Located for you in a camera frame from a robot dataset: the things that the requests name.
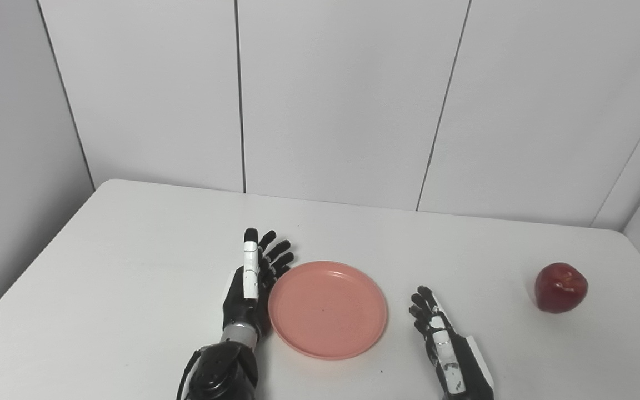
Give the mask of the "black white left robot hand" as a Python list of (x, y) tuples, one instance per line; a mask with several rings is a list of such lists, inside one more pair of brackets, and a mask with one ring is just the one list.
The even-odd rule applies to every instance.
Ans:
[(277, 281), (290, 271), (289, 264), (294, 260), (291, 243), (287, 239), (274, 243), (276, 238), (277, 234), (274, 230), (258, 238), (256, 228), (246, 229), (244, 240), (254, 239), (257, 243), (258, 298), (244, 297), (244, 266), (239, 266), (234, 272), (223, 302), (223, 328), (231, 324), (243, 323), (256, 329), (258, 339), (267, 336), (272, 330), (268, 311), (269, 295)]

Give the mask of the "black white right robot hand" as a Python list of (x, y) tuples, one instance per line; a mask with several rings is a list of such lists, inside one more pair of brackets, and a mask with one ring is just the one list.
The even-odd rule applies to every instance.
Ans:
[(457, 333), (434, 293), (418, 286), (409, 313), (424, 339), (444, 399), (493, 399), (494, 381), (472, 336)]

